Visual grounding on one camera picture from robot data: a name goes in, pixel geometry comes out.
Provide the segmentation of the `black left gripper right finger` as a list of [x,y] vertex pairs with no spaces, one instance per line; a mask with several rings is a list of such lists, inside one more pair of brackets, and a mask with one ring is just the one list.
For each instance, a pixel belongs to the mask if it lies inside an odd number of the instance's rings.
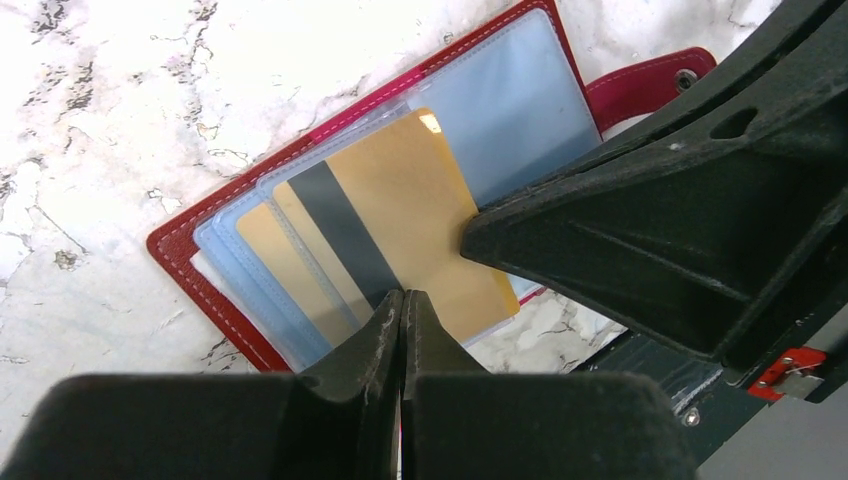
[[496,374],[406,293],[401,403],[406,479],[693,479],[670,401],[628,372]]

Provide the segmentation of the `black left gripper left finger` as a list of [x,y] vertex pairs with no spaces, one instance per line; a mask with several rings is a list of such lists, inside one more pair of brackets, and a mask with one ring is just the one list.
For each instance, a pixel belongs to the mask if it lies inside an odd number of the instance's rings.
[[65,379],[36,406],[5,479],[390,479],[404,296],[299,374]]

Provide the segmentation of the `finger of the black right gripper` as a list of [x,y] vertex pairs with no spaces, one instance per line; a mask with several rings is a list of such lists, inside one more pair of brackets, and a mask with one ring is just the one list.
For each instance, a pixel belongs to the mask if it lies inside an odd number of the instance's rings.
[[847,300],[847,5],[785,1],[685,93],[487,206],[471,260],[746,371]]

